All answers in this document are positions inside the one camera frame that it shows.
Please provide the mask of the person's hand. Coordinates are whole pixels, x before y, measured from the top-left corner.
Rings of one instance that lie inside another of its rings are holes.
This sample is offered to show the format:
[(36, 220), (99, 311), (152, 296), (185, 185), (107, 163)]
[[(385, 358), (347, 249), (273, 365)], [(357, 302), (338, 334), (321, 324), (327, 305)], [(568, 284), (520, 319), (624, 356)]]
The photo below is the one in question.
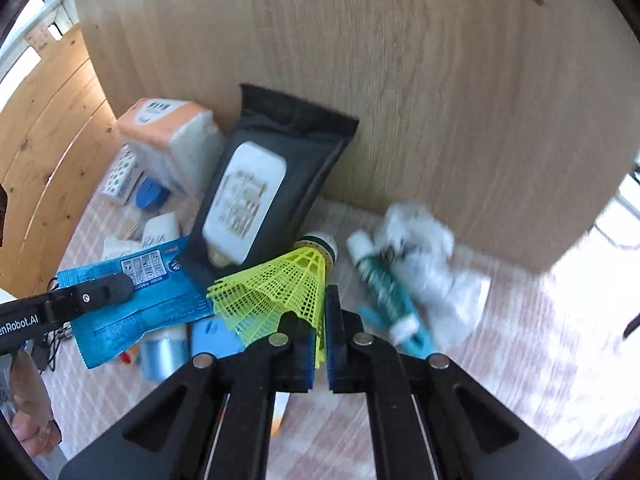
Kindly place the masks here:
[(10, 400), (15, 408), (11, 429), (30, 458), (47, 455), (62, 441), (47, 388), (35, 361), (24, 350), (12, 358)]

